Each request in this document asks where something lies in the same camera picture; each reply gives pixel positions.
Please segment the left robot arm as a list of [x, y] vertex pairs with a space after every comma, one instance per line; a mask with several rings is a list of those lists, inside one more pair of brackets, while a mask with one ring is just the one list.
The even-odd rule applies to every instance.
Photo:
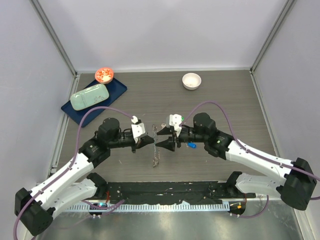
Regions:
[[75, 149], [69, 163], [32, 189], [18, 190], [14, 199], [14, 229], [22, 223], [34, 238], [68, 207], [91, 197], [102, 199], [107, 182], [93, 169], [110, 157], [111, 149], [130, 147], [134, 153], [154, 143], [140, 119], [133, 117], [131, 122], [130, 128], [121, 130], [116, 118], [106, 118], [94, 136]]

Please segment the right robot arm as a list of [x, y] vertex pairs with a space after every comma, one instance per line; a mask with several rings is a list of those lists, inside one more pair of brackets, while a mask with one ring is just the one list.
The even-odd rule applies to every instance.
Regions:
[[205, 113], [193, 117], [193, 126], [183, 124], [182, 116], [171, 114], [166, 125], [157, 132], [168, 139], [156, 146], [175, 151], [183, 143], [202, 143], [211, 156], [245, 165], [261, 175], [233, 172], [227, 180], [226, 193], [233, 198], [240, 194], [255, 193], [280, 198], [288, 206], [304, 211], [312, 199], [317, 181], [310, 164], [270, 155], [250, 148], [232, 135], [216, 127], [216, 122]]

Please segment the large keyring with blue handle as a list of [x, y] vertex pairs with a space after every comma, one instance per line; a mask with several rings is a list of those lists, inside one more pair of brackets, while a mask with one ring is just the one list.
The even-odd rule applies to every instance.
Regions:
[[153, 139], [154, 139], [154, 143], [153, 143], [153, 148], [154, 148], [154, 156], [153, 156], [153, 168], [157, 167], [159, 165], [159, 161], [160, 161], [160, 152], [158, 147], [156, 146], [156, 143], [158, 141], [158, 136], [157, 136], [157, 126], [155, 124], [152, 125], [152, 133], [153, 133]]

